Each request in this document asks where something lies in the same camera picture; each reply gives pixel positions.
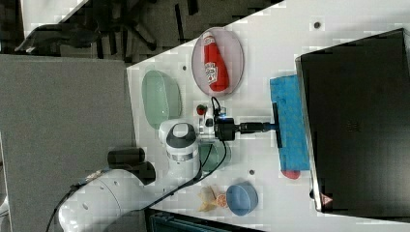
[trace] small bowl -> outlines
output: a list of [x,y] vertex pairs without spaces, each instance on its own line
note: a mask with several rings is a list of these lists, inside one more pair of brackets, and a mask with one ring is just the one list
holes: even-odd
[[249,182],[230,186],[226,192],[226,202],[232,213],[245,216],[256,208],[256,190]]

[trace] red ketchup bottle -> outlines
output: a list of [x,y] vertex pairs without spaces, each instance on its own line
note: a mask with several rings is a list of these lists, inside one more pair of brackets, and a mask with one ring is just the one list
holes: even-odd
[[206,32],[203,36],[205,54],[205,73],[208,78],[209,87],[220,92],[229,86],[229,76],[223,62],[220,50],[215,43],[215,38],[211,32]]

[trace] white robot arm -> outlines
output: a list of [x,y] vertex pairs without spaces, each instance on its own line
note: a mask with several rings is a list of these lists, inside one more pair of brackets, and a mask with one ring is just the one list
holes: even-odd
[[187,120],[161,124],[159,137],[169,164],[165,177],[144,186],[131,172],[112,169],[76,191],[59,209],[65,232],[104,231],[120,216],[150,207],[200,178],[196,131]]

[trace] table surface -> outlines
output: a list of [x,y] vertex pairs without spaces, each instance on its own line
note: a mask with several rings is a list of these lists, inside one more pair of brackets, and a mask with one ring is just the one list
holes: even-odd
[[[321,27],[313,28],[319,21]],[[225,29],[239,37],[245,53],[243,79],[231,95],[220,98],[235,123],[270,121],[269,79],[296,73],[295,58],[313,50],[354,41],[374,34],[410,28],[410,2],[406,0],[288,0],[245,17]],[[145,118],[140,86],[147,67],[168,73],[181,89],[183,116],[193,116],[195,107],[210,98],[195,85],[190,59],[196,40],[128,68],[132,114],[137,145],[147,153],[159,177],[166,173],[165,149],[157,132]],[[184,188],[153,208],[182,215],[216,220],[264,231],[408,231],[409,224],[357,217],[317,213],[309,198],[310,176],[299,180],[283,177],[279,171],[275,135],[258,133],[239,135],[229,143],[230,164],[199,184]],[[204,186],[221,191],[248,180],[256,188],[259,204],[245,217],[236,217],[227,209],[197,212],[201,202],[197,194]]]
[[89,0],[21,0],[24,37],[45,24],[68,19]]

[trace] pink plate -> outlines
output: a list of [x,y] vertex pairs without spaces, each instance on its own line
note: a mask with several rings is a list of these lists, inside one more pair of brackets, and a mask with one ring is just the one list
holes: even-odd
[[221,92],[213,91],[208,84],[204,67],[204,46],[202,35],[193,48],[192,74],[198,87],[211,97],[220,97],[232,93],[238,86],[244,71],[244,52],[238,38],[233,32],[226,31],[222,27],[213,27],[205,32],[211,32],[217,42],[220,55],[225,62],[229,75],[229,87]]

